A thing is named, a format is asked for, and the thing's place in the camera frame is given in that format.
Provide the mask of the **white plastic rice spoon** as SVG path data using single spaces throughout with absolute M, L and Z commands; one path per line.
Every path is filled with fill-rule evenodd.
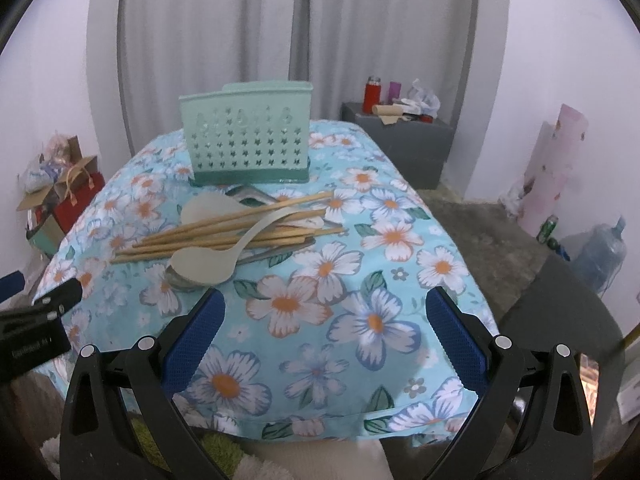
M 285 216 L 296 211 L 293 207 L 282 209 Z M 172 266 L 183 278 L 198 283 L 198 286 L 222 284 L 232 277 L 244 246 L 253 236 L 272 226 L 278 217 L 277 210 L 266 214 L 241 236 L 233 248 L 227 250 L 195 247 L 180 249 L 171 256 L 168 266 Z

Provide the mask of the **floral blue tablecloth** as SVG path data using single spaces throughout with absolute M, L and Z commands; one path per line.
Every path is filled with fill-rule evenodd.
M 226 316 L 175 404 L 194 427 L 262 441 L 454 437 L 476 397 L 463 388 L 424 311 L 447 294 L 495 320 L 454 241 L 362 129 L 310 125 L 310 178 L 274 184 L 276 200 L 320 195 L 329 234 L 239 266 L 221 286 Z M 66 235 L 40 292 L 77 278 L 84 298 L 63 320 L 72 350 L 43 371 L 65 390 L 81 348 L 125 349 L 189 312 L 166 262 L 115 255 L 180 222 L 198 195 L 181 131 L 158 136 L 99 192 Z

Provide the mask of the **grey cabinet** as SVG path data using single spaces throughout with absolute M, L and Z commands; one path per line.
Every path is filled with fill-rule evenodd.
M 341 120 L 353 122 L 378 144 L 381 151 L 417 190 L 434 190 L 442 176 L 456 130 L 440 119 L 434 122 L 396 122 L 384 126 L 374 115 L 363 114 L 361 104 L 343 103 Z

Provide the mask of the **mint green utensil holder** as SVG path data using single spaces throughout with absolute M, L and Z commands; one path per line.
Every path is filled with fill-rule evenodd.
M 252 81 L 179 99 L 195 185 L 309 180 L 312 84 Z

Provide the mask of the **green can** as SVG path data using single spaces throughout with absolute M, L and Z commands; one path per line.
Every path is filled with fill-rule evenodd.
M 555 214 L 549 216 L 544 223 L 540 226 L 539 232 L 536 236 L 536 241 L 539 244 L 547 244 L 548 239 L 551 237 L 555 227 L 558 225 L 558 217 Z

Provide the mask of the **purple cup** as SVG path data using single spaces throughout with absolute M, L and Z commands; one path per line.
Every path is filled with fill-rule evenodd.
M 401 83 L 398 81 L 391 81 L 390 85 L 388 86 L 387 103 L 393 104 L 393 102 L 395 102 L 396 100 L 399 100 L 400 92 L 401 92 Z

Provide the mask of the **cardboard box with clutter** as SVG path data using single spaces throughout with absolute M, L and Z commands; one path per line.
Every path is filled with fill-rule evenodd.
M 48 258 L 56 254 L 67 234 L 58 226 L 53 208 L 64 195 L 67 171 L 76 165 L 99 172 L 98 158 L 82 154 L 77 136 L 55 133 L 44 152 L 18 177 L 24 196 L 16 210 L 27 214 L 26 240 Z

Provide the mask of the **brown paper roll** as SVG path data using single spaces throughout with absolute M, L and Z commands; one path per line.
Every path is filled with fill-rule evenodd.
M 404 117 L 404 110 L 398 105 L 376 104 L 372 106 L 372 114 L 381 119 L 384 126 L 395 125 Z

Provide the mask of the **red thermos bottle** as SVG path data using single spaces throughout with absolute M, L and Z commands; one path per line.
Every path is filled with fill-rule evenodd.
M 363 114 L 371 115 L 373 113 L 373 107 L 378 105 L 381 96 L 381 78 L 377 76 L 370 76 L 366 88 L 364 88 L 364 96 L 362 102 Z

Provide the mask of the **wooden chopstick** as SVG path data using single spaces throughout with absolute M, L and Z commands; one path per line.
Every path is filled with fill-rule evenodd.
M 312 235 L 316 232 L 316 229 L 304 229 L 304 228 L 292 228 L 292 229 L 276 229 L 276 230 L 265 230 L 262 231 L 255 236 L 253 236 L 250 241 L 253 240 L 282 240 L 282 238 L 289 237 L 300 237 L 306 235 Z M 241 235 L 228 235 L 228 236 L 208 236 L 198 238 L 197 240 L 194 238 L 193 240 L 180 240 L 180 242 L 155 242 L 150 244 L 139 244 L 137 248 L 144 249 L 152 249 L 152 250 L 160 250 L 160 248 L 179 248 L 186 247 L 191 245 L 204 245 L 207 246 L 224 246 L 224 245 L 234 245 L 241 239 Z
M 293 207 L 293 206 L 297 206 L 298 204 L 314 203 L 314 202 L 318 202 L 318 200 L 324 200 L 325 198 L 328 198 L 330 196 L 331 196 L 330 191 L 324 191 L 314 195 L 290 198 L 289 200 L 278 200 L 277 203 L 274 203 L 274 204 L 262 205 L 259 207 L 250 207 L 249 210 L 232 212 L 231 214 L 223 214 L 222 216 L 214 217 L 213 219 L 198 221 L 190 224 L 181 223 L 180 226 L 177 226 L 176 228 L 173 228 L 171 230 L 168 230 L 162 233 L 171 232 L 171 231 L 180 233 L 193 228 L 199 228 L 200 226 L 211 226 L 212 224 L 219 224 L 222 222 L 228 222 L 232 220 L 239 220 L 239 219 L 245 219 L 245 218 L 249 218 L 250 220 L 256 220 L 261 214 L 265 214 L 266 212 L 269 212 L 269 211 L 279 210 L 284 207 Z M 162 233 L 156 233 L 149 236 L 154 236 Z
M 306 238 L 307 236 L 320 236 L 320 235 L 330 235 L 330 234 L 338 234 L 344 232 L 345 229 L 342 226 L 338 226 L 337 228 L 326 228 L 326 229 L 304 229 L 304 228 L 292 228 L 292 229 L 283 229 L 283 230 L 271 230 L 271 231 L 262 231 L 255 235 L 250 242 L 266 242 L 267 240 L 289 240 L 290 238 Z M 152 243 L 149 245 L 140 245 L 137 247 L 131 247 L 126 249 L 119 249 L 115 252 L 116 257 L 120 256 L 134 256 L 147 254 L 148 252 L 169 252 L 170 250 L 177 250 L 180 248 L 186 248 L 190 246 L 201 246 L 201 247 L 222 247 L 222 248 L 230 248 L 234 244 L 236 244 L 241 237 L 239 235 L 230 235 L 230 236 L 209 236 L 203 237 L 199 240 L 183 240 L 182 242 L 163 242 L 163 243 Z
M 252 242 L 248 242 L 244 246 L 244 248 L 248 248 L 248 249 L 273 248 L 278 246 L 293 245 L 295 243 L 301 242 L 307 236 L 314 236 L 314 234 L 300 236 L 300 237 L 282 238 L 282 240 L 253 240 Z M 183 248 L 195 247 L 195 248 L 207 248 L 207 249 L 213 249 L 213 250 L 227 250 L 227 249 L 233 248 L 234 246 L 235 244 L 216 246 L 216 247 L 212 247 L 212 246 L 205 247 L 204 245 L 191 245 L 186 247 L 182 246 L 179 248 L 165 247 L 165 248 L 160 248 L 160 250 L 130 248 L 130 249 L 123 249 L 121 252 L 118 252 L 116 255 L 114 255 L 114 257 L 111 258 L 111 263 L 127 263 L 127 262 L 135 262 L 135 261 L 146 261 L 146 260 L 168 258 L 168 257 L 171 257 L 175 252 L 178 252 L 178 250 Z
M 291 222 L 298 220 L 306 220 L 308 218 L 316 218 L 324 215 L 326 210 L 324 208 L 309 209 L 303 211 L 295 211 L 292 214 L 284 215 L 284 210 L 278 210 L 279 217 L 274 222 Z M 192 238 L 198 238 L 202 236 L 217 235 L 220 233 L 236 233 L 243 230 L 247 230 L 254 226 L 257 220 L 232 220 L 228 222 L 222 222 L 219 224 L 212 224 L 211 226 L 200 226 L 199 228 L 193 228 L 180 233 L 171 231 L 154 236 L 145 237 L 140 243 L 134 244 L 134 248 L 155 246 L 167 243 L 184 242 L 185 240 L 192 240 Z

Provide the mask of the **grey curtain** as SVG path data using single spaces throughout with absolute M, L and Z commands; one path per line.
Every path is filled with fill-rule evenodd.
M 461 106 L 472 0 L 120 0 L 119 69 L 134 150 L 181 125 L 178 99 L 237 81 L 312 84 L 335 119 L 378 76 Z

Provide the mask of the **metal knife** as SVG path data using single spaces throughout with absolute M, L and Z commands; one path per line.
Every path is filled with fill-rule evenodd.
M 278 201 L 276 198 L 251 185 L 237 185 L 234 188 L 230 188 L 230 190 L 226 192 L 226 195 L 247 207 L 270 205 Z

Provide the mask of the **clear water jug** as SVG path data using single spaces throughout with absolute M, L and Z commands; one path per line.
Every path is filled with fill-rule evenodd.
M 626 220 L 620 216 L 614 226 L 597 224 L 588 232 L 561 240 L 570 258 L 570 270 L 599 296 L 610 288 L 626 258 L 625 228 Z

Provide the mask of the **red gift bag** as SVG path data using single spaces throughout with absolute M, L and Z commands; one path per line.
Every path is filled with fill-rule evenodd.
M 104 188 L 105 181 L 100 172 L 89 172 L 85 166 L 76 165 L 67 171 L 64 182 L 64 195 L 54 206 L 53 215 L 62 232 L 68 233 Z

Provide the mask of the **white plastic bag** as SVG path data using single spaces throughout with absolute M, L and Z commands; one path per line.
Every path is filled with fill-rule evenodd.
M 440 101 L 431 88 L 425 88 L 420 79 L 415 79 L 407 96 L 400 100 L 399 106 L 405 114 L 435 119 L 440 110 Z

